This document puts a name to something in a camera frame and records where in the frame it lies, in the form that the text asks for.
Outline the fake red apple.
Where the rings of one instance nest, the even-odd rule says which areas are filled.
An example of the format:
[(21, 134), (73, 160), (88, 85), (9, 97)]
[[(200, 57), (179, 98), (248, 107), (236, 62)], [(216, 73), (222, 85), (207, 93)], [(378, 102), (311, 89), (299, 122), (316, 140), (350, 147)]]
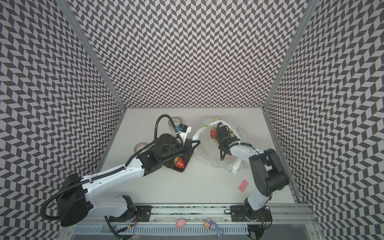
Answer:
[(217, 136), (217, 130), (216, 130), (216, 128), (212, 128), (211, 131), (210, 131), (210, 134), (211, 134), (211, 138), (212, 138), (212, 139), (215, 139), (216, 136)]

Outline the white plastic bag lemon print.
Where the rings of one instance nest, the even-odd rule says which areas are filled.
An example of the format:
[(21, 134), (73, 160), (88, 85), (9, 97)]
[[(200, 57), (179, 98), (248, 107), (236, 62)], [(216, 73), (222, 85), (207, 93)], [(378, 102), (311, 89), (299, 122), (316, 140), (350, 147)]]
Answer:
[(233, 137), (240, 138), (244, 143), (248, 141), (246, 131), (237, 125), (220, 119), (207, 119), (193, 136), (193, 140), (199, 140), (201, 142), (194, 150), (194, 153), (205, 165), (224, 169), (236, 175), (242, 170), (243, 160), (229, 154), (226, 154), (225, 158), (221, 160), (219, 143), (211, 137), (211, 130), (215, 130), (219, 123), (222, 123), (221, 126), (229, 127), (230, 134)]

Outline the fake red strawberry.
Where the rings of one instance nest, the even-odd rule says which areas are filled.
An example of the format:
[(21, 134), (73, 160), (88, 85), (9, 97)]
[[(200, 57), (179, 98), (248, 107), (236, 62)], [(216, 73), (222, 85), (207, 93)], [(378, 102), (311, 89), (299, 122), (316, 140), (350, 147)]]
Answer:
[(185, 164), (184, 164), (184, 161), (181, 157), (177, 157), (174, 159), (174, 166), (178, 169), (184, 169), (185, 168)]

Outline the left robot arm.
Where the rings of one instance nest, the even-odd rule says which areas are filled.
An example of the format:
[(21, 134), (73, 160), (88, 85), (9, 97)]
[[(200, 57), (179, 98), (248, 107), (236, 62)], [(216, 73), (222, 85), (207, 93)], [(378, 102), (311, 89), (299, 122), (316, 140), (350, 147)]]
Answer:
[(72, 174), (65, 179), (60, 190), (49, 197), (40, 207), (40, 216), (48, 221), (60, 221), (62, 227), (81, 222), (86, 217), (124, 218), (135, 210), (129, 196), (102, 198), (101, 195), (130, 180), (145, 177), (163, 166), (175, 167), (181, 160), (189, 160), (200, 145), (199, 140), (188, 139), (191, 127), (173, 126), (175, 135), (158, 135), (161, 115), (156, 123), (154, 139), (132, 156), (126, 163), (109, 170), (79, 176)]

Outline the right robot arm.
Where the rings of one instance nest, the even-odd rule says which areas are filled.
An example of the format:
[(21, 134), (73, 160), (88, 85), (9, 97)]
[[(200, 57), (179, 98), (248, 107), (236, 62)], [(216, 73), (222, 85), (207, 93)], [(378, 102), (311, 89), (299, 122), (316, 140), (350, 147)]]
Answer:
[(227, 155), (231, 155), (239, 160), (248, 161), (250, 164), (256, 188), (245, 199), (245, 217), (252, 222), (271, 221), (272, 217), (267, 202), (272, 199), (275, 192), (282, 190), (290, 183), (282, 160), (273, 149), (262, 151), (243, 142), (236, 134), (231, 134), (230, 128), (222, 122), (216, 126), (216, 133), (221, 161)]

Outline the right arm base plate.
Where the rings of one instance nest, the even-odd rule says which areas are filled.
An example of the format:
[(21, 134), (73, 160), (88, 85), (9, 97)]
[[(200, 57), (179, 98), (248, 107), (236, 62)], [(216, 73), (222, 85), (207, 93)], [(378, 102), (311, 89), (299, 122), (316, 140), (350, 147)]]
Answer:
[(232, 222), (271, 222), (273, 220), (269, 206), (262, 206), (258, 210), (253, 210), (249, 206), (232, 205), (230, 206)]

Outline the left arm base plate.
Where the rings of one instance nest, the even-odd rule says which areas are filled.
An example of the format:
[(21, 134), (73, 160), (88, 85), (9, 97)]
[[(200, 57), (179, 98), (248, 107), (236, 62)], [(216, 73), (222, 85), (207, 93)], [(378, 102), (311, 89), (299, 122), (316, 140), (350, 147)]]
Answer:
[(124, 223), (124, 222), (149, 222), (152, 206), (136, 206), (135, 209), (129, 208), (122, 216), (120, 217), (109, 217), (111, 223)]

